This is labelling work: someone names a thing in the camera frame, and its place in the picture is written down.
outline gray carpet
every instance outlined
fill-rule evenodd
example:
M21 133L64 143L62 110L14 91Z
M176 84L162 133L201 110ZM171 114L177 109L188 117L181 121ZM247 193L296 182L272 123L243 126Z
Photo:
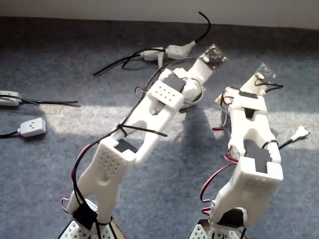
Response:
M48 129L35 139L0 141L1 238L59 235L71 218L62 211L60 198L72 191L75 156L125 116L137 100L134 87L143 86L157 64L134 61L129 70L118 66L99 78L92 72L144 47L186 44L204 30L204 25L187 23L0 18L0 89L30 99L78 99L82 105L0 108L1 132L36 117L43 117ZM191 56L212 43L229 61L206 83L203 100L178 113L165 130L168 138L127 175L115 219L129 239L187 238L195 223L206 217L200 213L202 184L225 164L226 136L210 130L221 122L213 101L226 86L241 86L263 61L285 85L266 97L278 141L286 141L301 124L308 124L311 135L282 150L284 181L247 236L318 238L319 32L213 25ZM140 145L141 136L132 135L131 142ZM231 171L214 181L207 197L216 195Z

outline black cable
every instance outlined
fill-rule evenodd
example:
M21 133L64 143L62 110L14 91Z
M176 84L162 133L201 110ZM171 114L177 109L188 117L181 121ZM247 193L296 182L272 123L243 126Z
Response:
M273 88L265 90L265 93L268 93L268 92L273 91L273 90L278 90L278 89L281 89L284 87L284 85L279 85L279 84L275 84L275 83L271 83L271 82L256 84L257 81L258 80L255 81L255 86L274 86Z
M243 232L241 233L240 239L244 238L245 232L246 232L247 228L244 228Z
M136 52L134 52L130 57L128 57L128 59L124 62L124 64L122 65L122 68L124 69L124 67L128 64L128 62L136 56L140 56L142 52L144 51L160 51L160 52L165 52L165 50L163 49L157 49L157 48L144 48L141 50L138 50Z
M277 86L277 87L273 87L273 88L267 89L267 90L265 90L265 93L268 93L268 92L273 91L273 90L281 89L282 87L281 86Z
M278 146L278 149L282 149L283 147L286 147L288 144L293 143L294 141L292 139L289 139L288 141L286 141L285 143L283 143L282 145Z
M43 104L43 105L65 105L65 106L80 107L80 105L78 105L79 101L38 101L38 100L31 100L31 101L38 104Z
M116 60L116 61L112 62L111 64L109 64L109 65L103 67L101 70L99 70L99 71L93 73L93 76L96 77L96 76L100 75L101 73L103 73L104 71L110 69L111 67L116 66L117 64L119 64L119 63L121 63L121 62L124 62L124 61L126 61L126 60L128 60L128 59L132 59L132 56L123 57L123 58L121 58L121 59L119 59L119 60Z
M26 103L29 103L29 104L33 104L33 105L36 105L36 106L39 106L38 103L32 101L32 100L28 100L26 98L23 98L23 97L20 97L20 96L12 96L12 95L0 95L0 97L7 97L7 98L13 98L13 99L18 99L18 100L21 100L23 102L26 102Z
M12 133L0 134L0 138L9 138L12 135L15 135L17 133L18 133L18 131L15 131L15 132L12 132Z
M198 43L199 41L201 41L209 33L210 27L211 27L211 23L208 17L205 14L203 14L201 11L199 11L198 13L207 20L208 26L204 34L202 34L199 38L195 40L195 43Z
M265 148L265 147L266 147L269 143L277 143L277 145L278 145L277 140L272 139L272 140L269 140L269 141L267 141L266 143L264 143L264 144L263 144L263 146L262 146L261 148Z

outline white 3d-printed robot arm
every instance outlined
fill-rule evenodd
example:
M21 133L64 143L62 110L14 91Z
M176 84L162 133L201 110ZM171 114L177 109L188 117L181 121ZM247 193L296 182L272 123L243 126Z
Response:
M212 45L199 57L189 72L180 69L184 76L164 71L127 118L125 125L163 131L185 102L183 89L188 94L187 100L193 102L203 94L202 84L225 60L219 49ZM79 190L84 197L89 194L95 196L98 202L97 220L101 224L110 221L126 172L141 164L159 141L160 135L146 132L143 145L134 151L130 144L123 140L126 134L133 131L134 128L117 130L110 137L101 140L92 162L78 180ZM72 192L66 211L74 215L78 208L79 204Z
M255 84L275 76L261 64L242 88L226 88L216 100L228 105L232 126L228 148L238 164L211 205L210 223L215 229L234 230L254 224L283 180L278 144L270 131L262 97L267 85Z

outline white electrical socket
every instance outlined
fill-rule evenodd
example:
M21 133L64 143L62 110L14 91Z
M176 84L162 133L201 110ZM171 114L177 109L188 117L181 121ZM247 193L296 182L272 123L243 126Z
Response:
M0 91L0 95L20 96L18 92L14 91ZM0 106L18 106L20 102L19 99L0 96Z
M45 132L45 121L42 118L26 121L18 129L18 133L23 137L31 137Z

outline red wire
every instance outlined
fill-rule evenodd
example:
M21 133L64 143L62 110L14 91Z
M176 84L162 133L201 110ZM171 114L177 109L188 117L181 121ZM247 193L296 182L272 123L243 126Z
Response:
M207 182L203 185L203 187L202 187L201 190L200 190L200 194L199 194L200 200L201 200L203 203L210 203L210 202L212 202L210 199L204 199L204 200L203 200L203 195L204 195L204 192L205 192L206 188L207 188L208 185L211 183L211 181L213 181L213 179L214 179L221 171L223 171L225 168L228 168L228 167L231 166L231 165L236 165L236 163L229 163L229 164L225 165L224 167L218 169L213 175L210 176L210 178L207 180Z
M202 210L201 210L201 213L203 213L203 214L205 214L205 215L207 215L207 216L210 216L210 213L208 212L208 211L210 211L210 207L208 207L208 208L203 208Z
M234 162L236 164L238 163L237 159L230 157L228 154L225 154L225 159L227 159L229 161L232 161L232 162Z
M82 151L80 152L79 156L82 155L83 153L85 153L87 151L87 147L89 147L90 144L88 144L87 146L85 146ZM71 180L73 180L73 171L71 172Z

